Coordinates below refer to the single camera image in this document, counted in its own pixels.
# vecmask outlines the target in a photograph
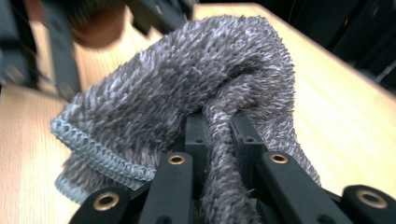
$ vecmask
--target brass ring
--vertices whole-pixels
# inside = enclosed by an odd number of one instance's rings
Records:
[[[276,162],[276,163],[280,163],[280,164],[284,164],[286,162],[288,162],[288,158],[280,155],[280,154],[273,154],[270,156],[271,161]]]
[[[169,157],[168,162],[171,163],[172,165],[180,165],[185,160],[186,160],[186,158],[184,158],[183,156],[175,155],[175,156]]]
[[[108,203],[103,203],[102,200],[104,198],[110,198],[111,201]],[[93,208],[97,211],[106,211],[114,206],[119,202],[120,196],[114,192],[106,192],[99,195],[95,202],[93,203]]]
[[[365,204],[367,204],[369,206],[372,206],[374,208],[386,208],[386,207],[388,207],[387,201],[385,201],[385,199],[383,197],[381,197],[380,195],[378,195],[375,192],[372,192],[372,191],[367,190],[367,189],[359,189],[356,192],[356,194],[358,196],[358,199],[361,200],[361,202],[363,202],[363,203],[365,203]],[[364,196],[366,196],[366,195],[374,197],[376,199],[376,201],[371,201],[371,200],[365,198]]]

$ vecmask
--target cloth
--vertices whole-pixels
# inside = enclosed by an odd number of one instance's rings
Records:
[[[258,223],[235,165],[230,117],[242,110],[270,150],[289,153],[319,184],[293,128],[294,72],[265,18],[191,21],[77,95],[51,122],[72,150],[56,188],[82,203],[105,187],[135,190],[202,111],[211,138],[205,222]]]

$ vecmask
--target screw hole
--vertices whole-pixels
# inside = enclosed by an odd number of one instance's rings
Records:
[[[99,195],[93,203],[93,208],[97,211],[106,211],[114,206],[120,200],[120,196],[114,192],[106,192]]]
[[[273,162],[281,163],[281,164],[288,162],[288,158],[280,154],[271,155],[270,159]]]
[[[179,164],[183,163],[185,160],[186,159],[183,156],[176,155],[176,156],[169,157],[168,162],[173,165],[179,165]]]
[[[255,141],[255,139],[252,138],[252,137],[247,137],[245,140],[246,140],[247,142],[254,142],[254,141]]]
[[[318,223],[320,224],[335,224],[335,221],[326,215],[320,215],[318,217]]]
[[[374,208],[386,208],[388,207],[387,201],[375,192],[367,189],[359,189],[357,196],[362,203],[365,203]]]

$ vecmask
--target wooden table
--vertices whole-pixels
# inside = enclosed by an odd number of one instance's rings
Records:
[[[364,184],[396,197],[396,99],[322,47],[257,5],[201,5],[195,18],[261,15],[275,27],[295,63],[295,128],[325,189]],[[50,73],[46,30],[34,23],[39,66]],[[76,46],[83,89],[161,38],[140,35],[125,20],[106,49]],[[50,134],[65,102],[18,87],[0,100],[0,223],[66,223],[78,209],[53,187],[70,151]]]

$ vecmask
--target black metal frame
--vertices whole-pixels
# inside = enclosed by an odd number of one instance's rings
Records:
[[[268,151],[246,114],[238,112],[230,125],[240,174],[252,190],[262,223],[396,223],[396,201],[384,192],[350,186],[342,197],[332,194],[319,187],[292,156]],[[98,195],[114,190],[102,189],[86,200],[70,223],[196,223],[199,218],[193,208],[205,183],[202,161],[207,146],[204,117],[188,117],[185,136],[177,139],[173,152],[162,157],[155,178],[132,196],[122,194],[125,200],[131,197],[128,203],[105,211],[94,209],[92,202]],[[174,163],[173,158],[184,161]],[[113,201],[110,198],[104,205]],[[112,210],[123,212],[114,217]]]

